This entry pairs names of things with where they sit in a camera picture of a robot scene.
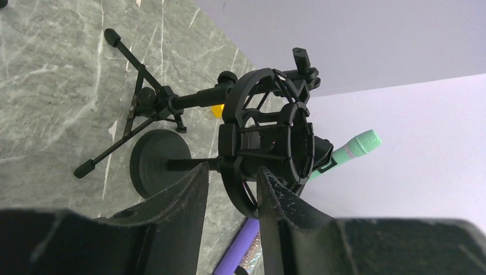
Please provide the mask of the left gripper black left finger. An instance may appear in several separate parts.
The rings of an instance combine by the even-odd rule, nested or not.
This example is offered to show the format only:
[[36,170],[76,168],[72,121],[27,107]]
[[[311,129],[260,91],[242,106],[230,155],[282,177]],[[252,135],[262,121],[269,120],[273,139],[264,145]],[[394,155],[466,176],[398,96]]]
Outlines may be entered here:
[[196,274],[209,189],[202,163],[109,218],[1,210],[2,274]]

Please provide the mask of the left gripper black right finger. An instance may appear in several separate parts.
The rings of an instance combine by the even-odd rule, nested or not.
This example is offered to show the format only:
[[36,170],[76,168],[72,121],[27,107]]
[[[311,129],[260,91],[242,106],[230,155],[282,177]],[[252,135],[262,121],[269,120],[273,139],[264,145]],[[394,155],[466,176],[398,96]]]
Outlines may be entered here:
[[257,176],[265,274],[484,274],[485,234],[460,219],[334,218]]

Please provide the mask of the black shock mount tripod stand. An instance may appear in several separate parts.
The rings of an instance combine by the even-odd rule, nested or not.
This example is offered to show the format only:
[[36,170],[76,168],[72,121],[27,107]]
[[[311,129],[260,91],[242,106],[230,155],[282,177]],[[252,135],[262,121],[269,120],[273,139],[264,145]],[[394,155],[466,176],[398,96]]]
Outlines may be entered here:
[[218,172],[235,208],[249,218],[258,217],[257,201],[248,184],[266,167],[291,191],[298,191],[312,173],[315,150],[312,124],[308,122],[310,91],[320,84],[319,72],[308,53],[294,48],[296,69],[282,72],[264,68],[237,77],[221,72],[214,87],[178,96],[161,85],[113,29],[103,33],[137,70],[135,91],[122,138],[99,156],[75,169],[83,178],[111,153],[141,133],[165,129],[181,136],[187,131],[182,115],[186,109],[223,104],[218,129]]

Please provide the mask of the teal toy microphone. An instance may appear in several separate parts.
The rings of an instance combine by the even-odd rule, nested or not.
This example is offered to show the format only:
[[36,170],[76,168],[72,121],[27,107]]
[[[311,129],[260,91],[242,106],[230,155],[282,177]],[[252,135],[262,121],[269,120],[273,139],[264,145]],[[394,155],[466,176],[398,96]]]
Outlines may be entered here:
[[382,144],[381,138],[373,130],[368,130],[350,139],[345,145],[332,152],[328,163],[313,170],[310,180],[313,180],[325,172],[370,153]]

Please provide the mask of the glitter silver toy microphone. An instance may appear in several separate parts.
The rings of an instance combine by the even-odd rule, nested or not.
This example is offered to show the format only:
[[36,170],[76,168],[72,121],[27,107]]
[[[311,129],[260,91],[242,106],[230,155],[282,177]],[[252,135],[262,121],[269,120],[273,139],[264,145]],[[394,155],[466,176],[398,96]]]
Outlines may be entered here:
[[249,249],[240,261],[235,274],[253,274],[262,257],[261,236],[257,233]]

